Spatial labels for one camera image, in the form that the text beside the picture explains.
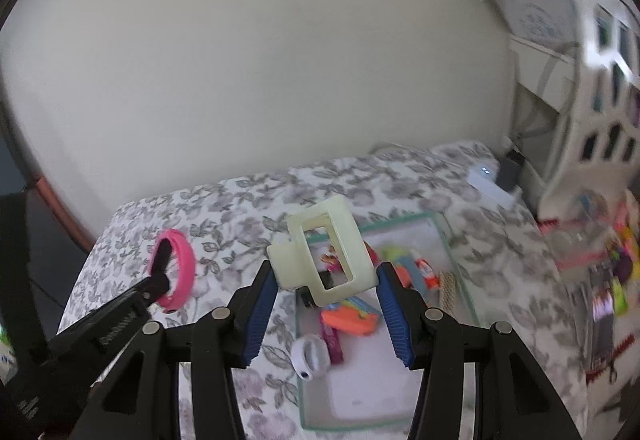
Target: pink ring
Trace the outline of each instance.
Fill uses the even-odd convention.
[[[165,294],[156,301],[166,312],[177,310],[189,299],[196,276],[196,258],[193,253],[193,248],[191,248],[184,234],[179,230],[167,229],[161,232],[156,240],[154,253],[151,256],[151,261],[148,266],[149,274],[151,274],[151,270],[154,267],[158,248],[165,239],[171,244],[174,256],[178,260],[178,282],[175,286],[174,293],[171,295]]]

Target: blue gripper pad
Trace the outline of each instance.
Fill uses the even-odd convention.
[[[244,352],[242,353],[246,365],[249,365],[260,353],[260,346],[262,345],[277,294],[278,283],[273,270],[270,269],[246,324]]]
[[[396,293],[391,282],[382,269],[378,269],[379,285],[376,287],[382,315],[385,318],[386,328],[389,331],[391,342],[396,351],[396,357],[404,362],[406,367],[410,367],[415,360],[415,354],[411,347],[411,335],[409,333],[409,323],[404,317]]]

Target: metal screw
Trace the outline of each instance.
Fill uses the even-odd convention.
[[[218,308],[214,308],[211,312],[211,317],[214,319],[226,319],[231,315],[231,310],[226,306],[219,306]]]
[[[149,321],[142,327],[142,333],[145,335],[153,335],[160,329],[160,323],[157,321]]]
[[[442,319],[442,311],[438,310],[437,308],[429,308],[424,313],[424,316],[430,321],[439,321],[440,319]]]
[[[495,331],[500,335],[509,335],[513,331],[513,327],[507,321],[498,321],[495,324]]]

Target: white device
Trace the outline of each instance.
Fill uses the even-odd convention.
[[[306,334],[291,345],[291,365],[302,380],[314,380],[331,366],[326,343],[317,335]]]
[[[498,175],[497,169],[489,164],[477,164],[469,169],[466,181],[475,187],[487,198],[495,201],[502,208],[510,211],[520,201],[522,189],[516,185],[512,192],[502,190],[495,184]]]

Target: bed sheet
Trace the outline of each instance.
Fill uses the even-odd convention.
[[[581,433],[587,392],[570,306],[530,212],[505,211],[465,181],[468,168],[494,158],[470,141],[428,151],[386,150],[375,156],[340,158],[306,167],[248,175],[175,191],[121,206],[96,242],[69,298],[61,330],[105,304],[145,276],[153,243],[162,229],[176,228],[193,246],[197,266],[191,298],[174,314],[152,306],[165,327],[196,321],[226,304],[252,282],[265,248],[288,235],[286,216],[342,194],[358,224],[407,213],[437,211],[450,223],[450,246],[480,324],[504,320],[532,351],[562,397]],[[408,423],[349,433],[304,431],[289,352],[294,333],[294,296],[276,298],[259,356],[234,381],[247,438],[404,439]],[[180,367],[180,427],[194,438],[190,365]],[[460,438],[472,437],[472,399],[465,398]]]

